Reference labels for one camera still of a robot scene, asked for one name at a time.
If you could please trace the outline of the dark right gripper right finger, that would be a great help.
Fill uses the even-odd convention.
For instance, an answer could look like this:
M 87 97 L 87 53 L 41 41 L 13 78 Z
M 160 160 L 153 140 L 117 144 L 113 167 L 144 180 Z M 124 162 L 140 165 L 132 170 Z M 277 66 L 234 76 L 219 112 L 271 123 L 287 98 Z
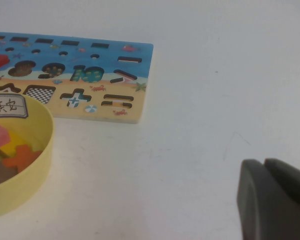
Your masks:
M 300 198 L 299 169 L 276 158 L 265 159 L 264 166 L 289 196 Z

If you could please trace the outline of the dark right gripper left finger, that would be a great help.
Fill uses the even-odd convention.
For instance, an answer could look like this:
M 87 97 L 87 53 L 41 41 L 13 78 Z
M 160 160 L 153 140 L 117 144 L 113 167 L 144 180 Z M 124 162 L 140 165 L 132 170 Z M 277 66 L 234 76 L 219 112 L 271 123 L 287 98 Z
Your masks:
M 264 162 L 242 161 L 236 200 L 244 240 L 300 240 L 300 197 L 289 196 Z

